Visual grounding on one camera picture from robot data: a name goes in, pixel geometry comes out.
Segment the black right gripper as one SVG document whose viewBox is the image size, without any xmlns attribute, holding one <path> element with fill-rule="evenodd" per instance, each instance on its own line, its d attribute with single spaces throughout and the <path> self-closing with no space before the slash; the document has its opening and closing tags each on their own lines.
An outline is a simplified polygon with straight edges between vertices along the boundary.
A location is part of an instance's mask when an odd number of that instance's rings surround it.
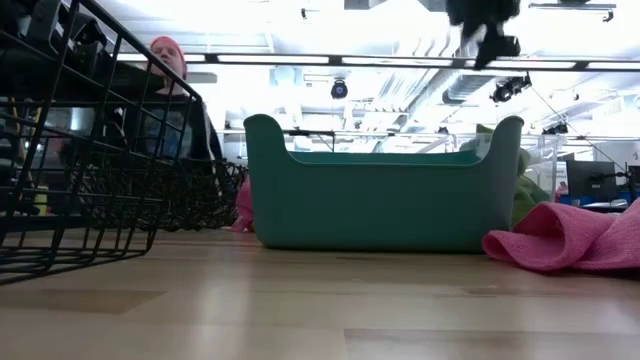
<svg viewBox="0 0 640 360">
<path fill-rule="evenodd" d="M 445 9 L 452 26 L 461 26 L 461 37 L 469 39 L 481 25 L 498 25 L 520 13 L 520 0 L 446 0 Z M 499 57 L 517 57 L 521 46 L 516 36 L 486 36 L 479 43 L 474 69 L 482 70 Z"/>
</svg>

